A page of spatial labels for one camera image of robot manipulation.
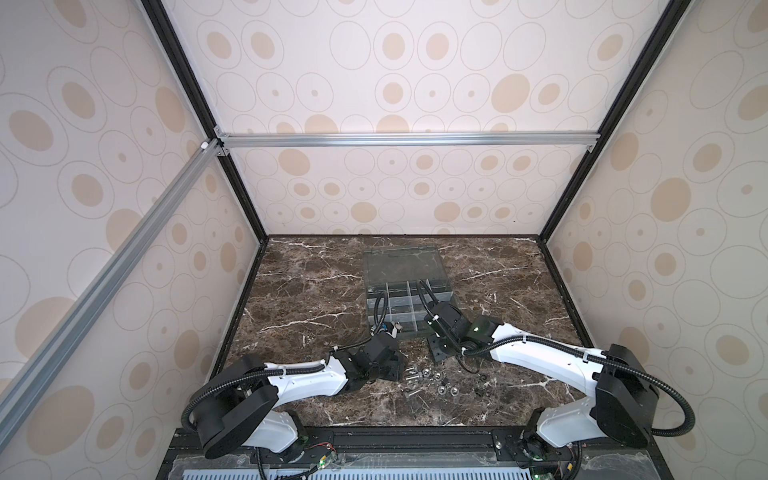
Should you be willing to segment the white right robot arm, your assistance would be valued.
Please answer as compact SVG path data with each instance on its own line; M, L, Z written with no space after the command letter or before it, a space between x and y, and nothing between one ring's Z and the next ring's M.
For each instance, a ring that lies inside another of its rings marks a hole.
M560 381L584 398L559 407L539 408L521 441L530 457L546 447L608 438L644 448L651 439L658 389L627 348L607 351L577 347L525 332L510 323L483 316L469 321L453 304L423 298L425 322L438 344L459 357L490 359Z

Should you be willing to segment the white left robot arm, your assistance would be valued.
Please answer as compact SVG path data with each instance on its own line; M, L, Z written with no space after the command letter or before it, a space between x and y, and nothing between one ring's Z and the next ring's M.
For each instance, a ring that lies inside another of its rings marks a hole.
M277 409L292 402L360 390L377 380L403 379L406 358L397 340L379 332L326 358L297 364L265 363L248 354L197 390L181 424L198 435L204 455L219 458L240 447L284 454L305 442L297 417Z

